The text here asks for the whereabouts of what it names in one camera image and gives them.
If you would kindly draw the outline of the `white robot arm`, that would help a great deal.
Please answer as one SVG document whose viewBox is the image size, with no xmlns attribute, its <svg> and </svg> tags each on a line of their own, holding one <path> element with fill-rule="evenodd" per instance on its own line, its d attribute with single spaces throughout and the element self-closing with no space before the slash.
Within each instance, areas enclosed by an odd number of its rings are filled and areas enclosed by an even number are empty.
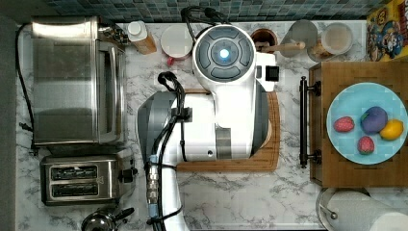
<svg viewBox="0 0 408 231">
<path fill-rule="evenodd" d="M 192 49 L 192 72 L 203 92 L 189 93 L 173 72 L 162 72 L 158 81 L 165 90 L 138 110 L 147 222 L 153 231 L 189 231 L 178 164 L 246 160 L 268 135 L 267 94 L 279 68 L 273 55 L 257 52 L 248 33 L 230 24 L 202 32 Z"/>
</svg>

